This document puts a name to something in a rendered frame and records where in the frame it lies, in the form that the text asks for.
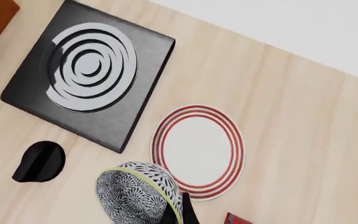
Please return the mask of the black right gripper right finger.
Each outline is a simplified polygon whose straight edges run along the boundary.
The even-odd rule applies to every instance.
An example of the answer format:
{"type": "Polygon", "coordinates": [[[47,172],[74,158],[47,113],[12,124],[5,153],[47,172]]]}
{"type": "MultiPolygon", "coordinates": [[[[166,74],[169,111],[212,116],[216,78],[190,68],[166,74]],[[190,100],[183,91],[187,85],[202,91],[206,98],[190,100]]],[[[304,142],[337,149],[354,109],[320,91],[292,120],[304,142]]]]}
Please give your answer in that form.
{"type": "Polygon", "coordinates": [[[183,204],[183,224],[200,224],[194,208],[191,204],[191,198],[188,192],[182,193],[183,204]]]}

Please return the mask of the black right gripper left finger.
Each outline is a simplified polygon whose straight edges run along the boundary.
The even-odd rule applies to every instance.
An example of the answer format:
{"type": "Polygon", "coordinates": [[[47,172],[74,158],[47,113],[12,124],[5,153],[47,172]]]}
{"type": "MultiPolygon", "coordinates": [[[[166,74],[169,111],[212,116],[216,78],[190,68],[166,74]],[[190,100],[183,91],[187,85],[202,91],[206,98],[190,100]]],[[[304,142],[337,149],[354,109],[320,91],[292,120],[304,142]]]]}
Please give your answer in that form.
{"type": "Polygon", "coordinates": [[[161,224],[178,224],[175,212],[172,208],[166,208],[161,218],[161,224]]]}

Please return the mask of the black and white patterned bowl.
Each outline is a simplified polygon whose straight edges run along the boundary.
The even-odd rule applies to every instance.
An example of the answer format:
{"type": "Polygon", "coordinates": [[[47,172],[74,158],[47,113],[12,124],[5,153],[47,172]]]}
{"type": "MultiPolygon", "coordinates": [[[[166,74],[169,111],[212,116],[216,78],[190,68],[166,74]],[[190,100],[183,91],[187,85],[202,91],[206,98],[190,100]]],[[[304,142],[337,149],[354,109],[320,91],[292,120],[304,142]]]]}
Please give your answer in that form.
{"type": "Polygon", "coordinates": [[[96,195],[114,224],[158,224],[166,207],[183,224],[179,187],[169,171],[148,162],[126,162],[101,173],[96,195]]]}

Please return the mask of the white plate with red rings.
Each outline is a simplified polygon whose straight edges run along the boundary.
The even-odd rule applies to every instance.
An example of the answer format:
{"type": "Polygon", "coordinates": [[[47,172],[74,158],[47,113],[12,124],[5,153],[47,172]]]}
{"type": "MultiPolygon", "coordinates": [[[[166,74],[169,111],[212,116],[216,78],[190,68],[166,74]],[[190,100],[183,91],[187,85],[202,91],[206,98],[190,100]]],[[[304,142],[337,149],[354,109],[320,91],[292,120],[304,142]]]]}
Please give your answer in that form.
{"type": "Polygon", "coordinates": [[[210,106],[186,105],[156,126],[150,160],[168,170],[191,199],[208,201],[227,193],[240,179],[246,147],[228,115],[210,106]]]}

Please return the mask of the flat black stove plate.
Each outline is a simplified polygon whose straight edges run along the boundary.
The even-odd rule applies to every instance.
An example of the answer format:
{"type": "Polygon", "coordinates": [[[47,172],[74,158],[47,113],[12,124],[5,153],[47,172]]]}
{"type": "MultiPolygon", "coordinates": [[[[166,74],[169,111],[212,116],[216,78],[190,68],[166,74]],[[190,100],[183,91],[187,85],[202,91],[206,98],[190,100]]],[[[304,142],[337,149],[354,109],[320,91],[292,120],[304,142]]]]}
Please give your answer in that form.
{"type": "Polygon", "coordinates": [[[64,0],[1,100],[122,152],[175,39],[64,0]]]}

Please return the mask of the red printed box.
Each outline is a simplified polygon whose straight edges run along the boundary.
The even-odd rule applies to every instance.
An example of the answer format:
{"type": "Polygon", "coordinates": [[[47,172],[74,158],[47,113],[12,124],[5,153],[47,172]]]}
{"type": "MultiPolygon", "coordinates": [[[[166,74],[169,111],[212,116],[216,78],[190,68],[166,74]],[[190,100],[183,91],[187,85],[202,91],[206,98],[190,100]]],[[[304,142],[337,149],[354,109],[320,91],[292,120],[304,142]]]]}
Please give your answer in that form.
{"type": "Polygon", "coordinates": [[[223,224],[253,224],[243,218],[240,218],[230,212],[227,212],[224,223],[223,224]]]}

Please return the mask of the round black stove knob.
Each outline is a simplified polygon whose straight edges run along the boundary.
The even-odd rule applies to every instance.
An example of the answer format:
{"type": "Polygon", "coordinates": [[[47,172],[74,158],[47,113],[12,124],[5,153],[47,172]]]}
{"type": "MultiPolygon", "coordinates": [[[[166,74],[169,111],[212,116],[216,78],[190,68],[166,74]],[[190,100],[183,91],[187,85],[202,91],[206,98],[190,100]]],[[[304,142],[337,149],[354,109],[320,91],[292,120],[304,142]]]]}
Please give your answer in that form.
{"type": "Polygon", "coordinates": [[[53,141],[38,141],[27,148],[12,175],[16,182],[47,182],[64,168],[65,151],[53,141]]]}

